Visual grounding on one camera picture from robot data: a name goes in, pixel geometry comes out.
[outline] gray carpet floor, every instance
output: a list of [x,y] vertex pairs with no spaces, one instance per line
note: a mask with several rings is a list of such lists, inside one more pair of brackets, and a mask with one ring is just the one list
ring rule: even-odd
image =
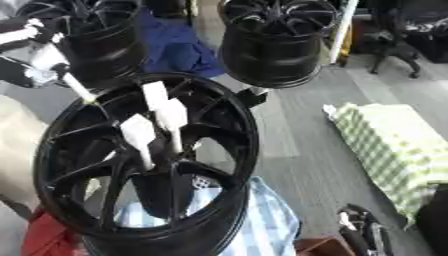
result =
[[[195,27],[212,48],[221,42],[224,27],[216,11],[216,0],[199,1],[200,17]],[[442,136],[448,139],[448,69],[419,60],[421,78],[408,78],[403,63],[388,59],[380,75],[370,75],[369,56],[355,56],[345,68],[324,67],[311,82],[269,93],[267,103],[253,109],[261,136],[261,151],[255,174],[277,191],[303,221],[302,237],[338,236],[337,211],[347,203],[364,206],[389,229],[396,256],[432,255],[418,231],[403,230],[385,196],[372,185],[355,155],[322,111],[323,104],[371,102],[413,106]],[[246,86],[222,75],[215,78],[238,91]],[[27,90],[0,85],[4,93],[28,105],[50,122],[74,98],[63,88]],[[217,148],[203,150],[200,157],[217,165],[228,165],[228,156]]]

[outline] blue fabric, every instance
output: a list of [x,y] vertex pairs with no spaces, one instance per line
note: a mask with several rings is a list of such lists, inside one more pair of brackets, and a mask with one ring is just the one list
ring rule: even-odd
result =
[[137,22],[149,53],[146,72],[186,72],[204,77],[224,73],[214,52],[186,24],[155,18],[146,9]]

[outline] green checkered cloth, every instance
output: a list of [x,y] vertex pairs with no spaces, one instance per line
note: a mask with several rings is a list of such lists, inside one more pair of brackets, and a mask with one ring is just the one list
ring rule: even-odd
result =
[[413,224],[437,186],[448,183],[448,143],[408,105],[347,103],[326,112],[373,182]]

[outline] blue cloth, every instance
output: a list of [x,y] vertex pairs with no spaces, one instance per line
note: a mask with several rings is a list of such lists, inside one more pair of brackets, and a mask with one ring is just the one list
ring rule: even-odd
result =
[[146,72],[186,72],[203,77],[223,73],[214,52],[186,24],[155,18],[146,9],[137,22],[149,54]]
[[[261,178],[252,178],[250,188],[247,217],[238,234],[220,256],[295,256],[293,241],[300,223],[294,212]],[[220,190],[196,190],[187,215],[208,205]],[[140,203],[132,203],[123,208],[116,216],[116,221],[129,228],[166,224],[165,220],[148,215]]]

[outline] wheel rim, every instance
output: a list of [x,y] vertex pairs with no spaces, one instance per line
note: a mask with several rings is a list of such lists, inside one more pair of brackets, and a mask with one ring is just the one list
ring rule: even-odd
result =
[[228,0],[220,3],[228,25],[264,36],[301,37],[333,25],[335,10],[324,1]]
[[[164,159],[170,168],[161,168],[148,174],[141,172],[138,154],[124,143],[117,130],[117,123],[107,117],[110,118],[112,113],[118,120],[123,121],[123,118],[129,117],[130,112],[145,112],[143,96],[136,84],[160,80],[165,81],[171,97],[179,98],[189,108],[190,124],[182,130],[186,153],[180,156],[170,155]],[[77,101],[61,114],[44,135],[36,156],[34,174],[36,189],[46,209],[64,225],[95,238],[119,239],[126,235],[129,239],[157,239],[204,223],[231,205],[247,183],[258,154],[255,121],[236,96],[215,82],[186,74],[149,74],[122,79],[118,84],[122,86],[99,97],[99,101],[104,105],[102,110],[84,106],[81,101]],[[233,174],[192,159],[189,154],[196,141],[203,137],[216,140],[235,159]],[[103,143],[103,139],[107,142],[101,144],[102,147],[93,146],[91,149],[96,152],[96,158],[104,159],[111,149],[116,152],[115,156],[107,160],[97,160],[87,166],[73,167],[79,165],[77,162],[81,157],[79,155],[82,155],[81,151],[89,154],[86,153],[89,151],[85,149],[86,145],[92,146],[96,141]],[[148,177],[167,173],[199,174],[216,180],[222,191],[209,205],[191,216],[180,216],[178,212],[172,212],[172,222],[167,225],[142,229],[117,226],[111,209],[118,198],[117,190],[123,187],[123,179],[131,179],[136,177],[135,175]],[[82,208],[73,191],[87,179],[103,176],[112,177],[112,186],[107,190],[101,215],[96,218]],[[171,187],[174,194],[175,188],[176,186]]]
[[66,36],[79,36],[127,24],[139,9],[139,0],[36,0],[18,15],[41,19]]

